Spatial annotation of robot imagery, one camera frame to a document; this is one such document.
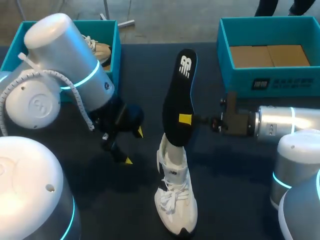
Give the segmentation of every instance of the cable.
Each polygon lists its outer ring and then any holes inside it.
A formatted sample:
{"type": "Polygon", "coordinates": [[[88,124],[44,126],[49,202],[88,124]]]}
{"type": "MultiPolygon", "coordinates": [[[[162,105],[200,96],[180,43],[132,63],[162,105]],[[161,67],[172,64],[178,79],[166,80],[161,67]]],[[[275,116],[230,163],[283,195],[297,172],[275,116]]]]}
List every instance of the cable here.
{"type": "MultiPolygon", "coordinates": [[[[44,72],[45,74],[48,74],[48,75],[54,77],[54,78],[58,78],[58,79],[62,80],[65,84],[67,84],[70,87],[70,89],[72,90],[72,93],[75,97],[76,104],[80,110],[80,113],[81,113],[83,119],[85,120],[86,124],[88,125],[89,130],[93,131],[95,129],[95,126],[93,125],[91,119],[89,118],[89,116],[85,110],[84,104],[82,102],[81,96],[80,96],[77,88],[73,85],[73,83],[66,76],[62,75],[61,73],[59,73],[57,71],[53,71],[53,70],[41,70],[41,71],[44,72]]],[[[4,122],[4,105],[5,105],[7,97],[18,85],[22,84],[23,82],[25,82],[31,78],[38,77],[38,76],[41,76],[41,73],[39,71],[34,71],[34,72],[29,71],[28,73],[20,75],[18,78],[13,80],[0,95],[0,130],[1,130],[2,136],[4,136],[4,137],[8,136],[6,125],[4,122]]]]}

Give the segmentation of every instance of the screw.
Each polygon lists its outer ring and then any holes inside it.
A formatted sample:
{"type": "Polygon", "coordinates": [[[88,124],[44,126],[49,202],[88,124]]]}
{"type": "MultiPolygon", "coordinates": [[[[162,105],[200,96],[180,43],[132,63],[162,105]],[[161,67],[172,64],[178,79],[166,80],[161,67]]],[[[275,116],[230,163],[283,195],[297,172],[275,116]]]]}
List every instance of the screw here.
{"type": "Polygon", "coordinates": [[[221,106],[226,105],[226,100],[223,99],[223,98],[221,98],[221,99],[220,99],[220,105],[221,105],[221,106]]]}

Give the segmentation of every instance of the metal stand leg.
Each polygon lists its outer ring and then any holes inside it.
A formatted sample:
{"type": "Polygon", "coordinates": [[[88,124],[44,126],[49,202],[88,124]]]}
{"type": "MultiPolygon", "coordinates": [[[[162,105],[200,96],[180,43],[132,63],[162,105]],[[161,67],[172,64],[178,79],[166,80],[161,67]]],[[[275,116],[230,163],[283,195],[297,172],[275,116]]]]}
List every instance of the metal stand leg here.
{"type": "MultiPolygon", "coordinates": [[[[107,0],[103,0],[103,3],[104,3],[104,9],[105,9],[105,16],[101,13],[100,19],[101,20],[110,20],[107,0]]],[[[124,28],[124,27],[131,26],[131,25],[135,25],[135,20],[129,20],[129,21],[119,23],[118,28],[124,28]]]]}
{"type": "Polygon", "coordinates": [[[16,4],[16,7],[18,8],[18,11],[20,13],[22,20],[26,21],[26,16],[25,16],[24,11],[21,7],[20,0],[15,0],[15,4],[16,4]]]}

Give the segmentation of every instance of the glowing blue light ring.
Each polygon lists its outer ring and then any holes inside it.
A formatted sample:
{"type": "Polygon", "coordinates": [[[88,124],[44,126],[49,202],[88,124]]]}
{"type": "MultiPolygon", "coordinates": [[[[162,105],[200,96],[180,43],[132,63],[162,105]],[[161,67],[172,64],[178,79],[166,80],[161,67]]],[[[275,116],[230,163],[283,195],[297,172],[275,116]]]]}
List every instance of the glowing blue light ring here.
{"type": "Polygon", "coordinates": [[[293,107],[291,108],[291,115],[292,115],[292,126],[291,126],[291,133],[293,134],[295,132],[295,118],[296,118],[296,111],[293,107]]]}
{"type": "Polygon", "coordinates": [[[320,170],[318,171],[318,174],[316,175],[316,191],[318,193],[318,197],[320,199],[320,170]]]}
{"type": "Polygon", "coordinates": [[[289,185],[283,183],[282,181],[280,181],[280,180],[276,177],[275,172],[273,172],[273,179],[274,179],[278,184],[280,184],[281,186],[285,187],[286,189],[291,189],[291,188],[292,188],[291,186],[289,186],[289,185]]]}
{"type": "Polygon", "coordinates": [[[8,76],[4,76],[4,77],[2,77],[2,78],[0,79],[0,83],[1,83],[1,81],[2,81],[3,79],[5,79],[6,77],[8,77],[8,76]]]}
{"type": "MultiPolygon", "coordinates": [[[[78,87],[78,86],[86,83],[87,81],[89,81],[89,80],[93,77],[93,75],[96,74],[96,72],[97,72],[98,69],[99,69],[99,66],[100,66],[100,62],[98,61],[98,62],[96,63],[95,68],[93,69],[93,71],[92,71],[85,79],[83,79],[83,80],[81,80],[80,82],[74,84],[74,86],[75,86],[75,87],[78,87]]],[[[69,86],[62,86],[62,87],[60,87],[60,88],[61,88],[62,90],[71,89],[69,86]]]]}
{"type": "Polygon", "coordinates": [[[73,210],[72,210],[72,217],[71,217],[71,220],[70,220],[70,223],[69,223],[69,226],[68,228],[66,229],[65,233],[63,234],[62,238],[60,240],[64,240],[65,237],[67,236],[70,228],[71,228],[71,225],[72,225],[72,222],[74,221],[74,217],[75,217],[75,210],[76,210],[76,204],[75,204],[75,199],[74,197],[72,196],[72,200],[73,200],[73,210]]]}

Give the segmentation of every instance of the white shoelace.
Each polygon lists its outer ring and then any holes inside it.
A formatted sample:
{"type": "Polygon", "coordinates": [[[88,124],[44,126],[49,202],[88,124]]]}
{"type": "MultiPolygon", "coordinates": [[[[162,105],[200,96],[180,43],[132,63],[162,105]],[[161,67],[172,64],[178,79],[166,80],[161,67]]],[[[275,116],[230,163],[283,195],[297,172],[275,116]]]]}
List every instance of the white shoelace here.
{"type": "Polygon", "coordinates": [[[89,48],[91,48],[93,51],[95,51],[96,50],[96,43],[98,41],[95,41],[95,40],[91,39],[90,36],[82,35],[82,37],[84,38],[84,40],[88,44],[89,48]]]}
{"type": "Polygon", "coordinates": [[[171,213],[176,208],[176,201],[188,199],[189,185],[187,184],[187,180],[184,181],[182,185],[176,185],[168,182],[166,178],[162,179],[162,181],[164,181],[168,191],[162,194],[160,198],[160,205],[167,213],[171,213]]]}

